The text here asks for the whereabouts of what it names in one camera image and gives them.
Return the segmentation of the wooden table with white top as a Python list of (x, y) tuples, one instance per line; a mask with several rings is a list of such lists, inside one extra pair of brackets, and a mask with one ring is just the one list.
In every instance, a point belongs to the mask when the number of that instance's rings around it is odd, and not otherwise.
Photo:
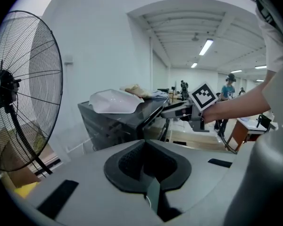
[(233, 139), (237, 145), (232, 149), (237, 152), (243, 144), (255, 142), (261, 135), (270, 130), (278, 129), (278, 123), (274, 121), (271, 121), (268, 129), (265, 129), (262, 125), (259, 125), (257, 128), (257, 123), (257, 118), (255, 120), (248, 118), (236, 119), (236, 124), (227, 140), (227, 145), (230, 146), (230, 142)]

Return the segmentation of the brown cardboard box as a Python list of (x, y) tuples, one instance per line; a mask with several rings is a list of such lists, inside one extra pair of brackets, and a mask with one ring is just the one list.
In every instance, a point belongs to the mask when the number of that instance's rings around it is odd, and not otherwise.
[(9, 190), (41, 181), (28, 167), (10, 172), (0, 171), (0, 180)]

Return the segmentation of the white plastic sheet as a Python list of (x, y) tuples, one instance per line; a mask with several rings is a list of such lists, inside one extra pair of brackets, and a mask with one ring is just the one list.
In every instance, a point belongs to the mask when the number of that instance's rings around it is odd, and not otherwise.
[(142, 98), (122, 90), (107, 89), (90, 96), (89, 106), (100, 113), (132, 114), (139, 104), (144, 103)]

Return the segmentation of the wooden plank platform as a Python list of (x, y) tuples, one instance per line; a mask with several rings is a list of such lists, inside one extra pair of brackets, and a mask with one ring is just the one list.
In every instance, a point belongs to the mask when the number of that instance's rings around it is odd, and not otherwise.
[(193, 131), (172, 130), (168, 140), (170, 143), (173, 143), (173, 141), (186, 142), (186, 147), (191, 149), (226, 151), (224, 143), (215, 132), (196, 133)]

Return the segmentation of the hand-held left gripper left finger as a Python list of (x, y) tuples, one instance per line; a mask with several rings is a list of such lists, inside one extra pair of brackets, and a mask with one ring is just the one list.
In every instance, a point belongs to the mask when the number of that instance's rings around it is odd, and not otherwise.
[(56, 221), (66, 226), (157, 226), (163, 221), (142, 194), (124, 193), (104, 174), (105, 161), (133, 142), (86, 154), (72, 160), (40, 182), (27, 201), (37, 208), (64, 181), (78, 182)]

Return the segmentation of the large black standing fan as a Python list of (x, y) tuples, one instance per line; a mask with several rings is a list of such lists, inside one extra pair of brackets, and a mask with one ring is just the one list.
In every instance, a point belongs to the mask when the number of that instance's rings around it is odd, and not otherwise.
[(63, 66), (52, 30), (33, 13), (14, 10), (0, 25), (0, 171), (38, 164), (54, 130)]

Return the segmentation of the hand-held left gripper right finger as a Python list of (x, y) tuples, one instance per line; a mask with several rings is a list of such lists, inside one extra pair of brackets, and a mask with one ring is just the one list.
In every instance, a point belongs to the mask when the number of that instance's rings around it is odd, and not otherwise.
[(191, 174), (180, 189), (166, 192), (170, 207), (182, 214), (167, 222), (151, 219), (145, 226), (223, 226), (249, 163), (250, 143), (233, 154), (153, 142), (186, 157)]

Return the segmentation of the person's right forearm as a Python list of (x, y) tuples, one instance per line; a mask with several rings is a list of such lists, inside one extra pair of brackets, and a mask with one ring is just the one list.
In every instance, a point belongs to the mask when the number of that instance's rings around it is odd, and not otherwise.
[(246, 94), (234, 99), (218, 102), (203, 112), (205, 123), (223, 119), (249, 117), (270, 110), (263, 90), (274, 77), (275, 72), (268, 70), (264, 81)]

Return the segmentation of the pale blue cloth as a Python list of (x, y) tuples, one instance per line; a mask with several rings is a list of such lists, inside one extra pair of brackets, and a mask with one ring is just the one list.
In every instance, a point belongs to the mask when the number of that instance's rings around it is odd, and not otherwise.
[(168, 98), (168, 97), (169, 97), (168, 93), (161, 91), (161, 90), (153, 91), (151, 94), (151, 98), (153, 99), (163, 99), (163, 98)]

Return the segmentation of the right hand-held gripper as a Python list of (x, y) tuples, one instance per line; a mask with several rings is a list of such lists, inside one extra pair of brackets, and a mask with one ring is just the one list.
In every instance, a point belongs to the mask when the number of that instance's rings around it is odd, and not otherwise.
[(164, 107), (160, 116), (166, 119), (178, 118), (182, 121), (189, 121), (192, 130), (195, 132), (209, 132), (204, 128), (203, 113), (205, 109), (217, 101), (218, 96), (212, 87), (204, 82), (189, 92), (189, 100)]

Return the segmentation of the person's white T-shirt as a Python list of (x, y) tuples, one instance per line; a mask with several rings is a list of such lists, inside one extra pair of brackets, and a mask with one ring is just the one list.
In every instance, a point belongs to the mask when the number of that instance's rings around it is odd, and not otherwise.
[(283, 33), (268, 2), (256, 0), (255, 12), (266, 46), (267, 70), (277, 73), (283, 68)]

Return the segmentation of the small black tool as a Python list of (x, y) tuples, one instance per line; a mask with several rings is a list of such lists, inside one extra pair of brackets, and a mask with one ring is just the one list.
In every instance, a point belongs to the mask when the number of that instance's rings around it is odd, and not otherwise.
[(259, 115), (257, 121), (258, 121), (256, 125), (257, 128), (259, 127), (259, 125), (262, 125), (265, 129), (268, 129), (271, 123), (271, 120), (263, 114)]

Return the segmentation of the cream cloth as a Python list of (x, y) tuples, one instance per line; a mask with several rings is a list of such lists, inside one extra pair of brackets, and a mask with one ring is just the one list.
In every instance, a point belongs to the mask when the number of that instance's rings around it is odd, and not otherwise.
[(138, 84), (131, 84), (120, 87), (120, 90), (136, 95), (140, 98), (151, 98), (153, 93), (150, 90), (140, 87)]

